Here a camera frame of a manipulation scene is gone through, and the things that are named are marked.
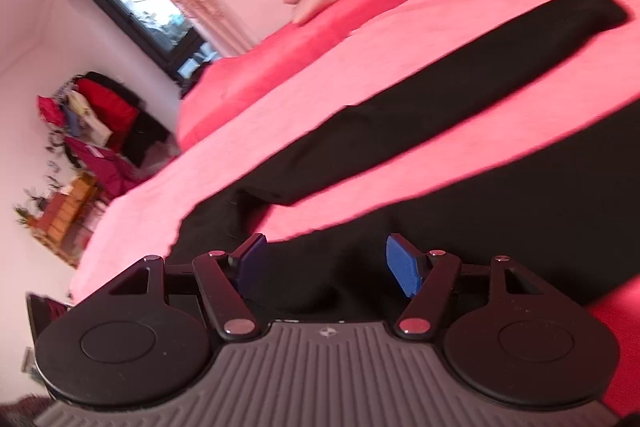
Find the black pants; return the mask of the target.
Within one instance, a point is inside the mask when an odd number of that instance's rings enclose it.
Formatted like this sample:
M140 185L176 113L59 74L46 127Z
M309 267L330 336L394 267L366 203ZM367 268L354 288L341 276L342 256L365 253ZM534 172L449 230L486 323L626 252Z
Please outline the black pants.
M267 319L387 320L398 233L511 255L585 305L639 275L639 5L551 0L316 129L183 219L171 265L269 237L239 290Z

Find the red bed sheet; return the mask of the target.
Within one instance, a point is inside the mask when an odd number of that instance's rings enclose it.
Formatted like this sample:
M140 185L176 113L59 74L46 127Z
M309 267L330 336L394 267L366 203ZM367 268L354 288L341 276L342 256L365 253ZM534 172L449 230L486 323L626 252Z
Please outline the red bed sheet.
M407 0L338 0L303 26L287 24L248 52L204 68L180 103L181 150L200 142L297 74L354 30Z

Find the dark framed window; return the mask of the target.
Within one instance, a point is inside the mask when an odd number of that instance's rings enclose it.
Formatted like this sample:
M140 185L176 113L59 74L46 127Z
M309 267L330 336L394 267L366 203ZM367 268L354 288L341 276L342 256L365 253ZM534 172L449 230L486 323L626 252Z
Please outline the dark framed window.
M92 0L175 83L182 86L220 53L171 0Z

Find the wooden shelf unit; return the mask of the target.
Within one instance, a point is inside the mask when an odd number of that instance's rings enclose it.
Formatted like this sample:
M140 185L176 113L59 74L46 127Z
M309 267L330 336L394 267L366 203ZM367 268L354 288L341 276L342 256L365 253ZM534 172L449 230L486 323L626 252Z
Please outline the wooden shelf unit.
M77 269L102 208L102 190L88 172L49 197L27 194L29 205L14 205L16 221L66 265Z

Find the hanging clothes rack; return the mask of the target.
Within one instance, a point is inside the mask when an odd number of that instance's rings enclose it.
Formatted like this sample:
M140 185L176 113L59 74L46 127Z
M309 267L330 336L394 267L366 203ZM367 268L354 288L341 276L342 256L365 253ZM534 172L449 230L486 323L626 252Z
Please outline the hanging clothes rack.
M36 106L49 128L47 150L87 171L109 198L122 196L176 159L174 135L123 84L85 72Z

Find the pink blanket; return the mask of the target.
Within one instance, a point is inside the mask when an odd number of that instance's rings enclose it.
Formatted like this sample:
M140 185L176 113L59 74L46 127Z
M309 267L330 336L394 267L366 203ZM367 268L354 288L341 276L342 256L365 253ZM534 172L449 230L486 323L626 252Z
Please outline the pink blanket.
M616 0L637 13L639 0ZM168 167L108 206L70 283L85 299L147 255L175 256L195 207L294 143L306 153L327 131L345 150L304 172L302 194L278 199L258 228L290 239L535 150L631 100L638 20L593 38L531 82L496 92L510 61L534 53L522 32L459 72L435 75L444 57L559 0L408 0L369 20L317 61L248 106Z

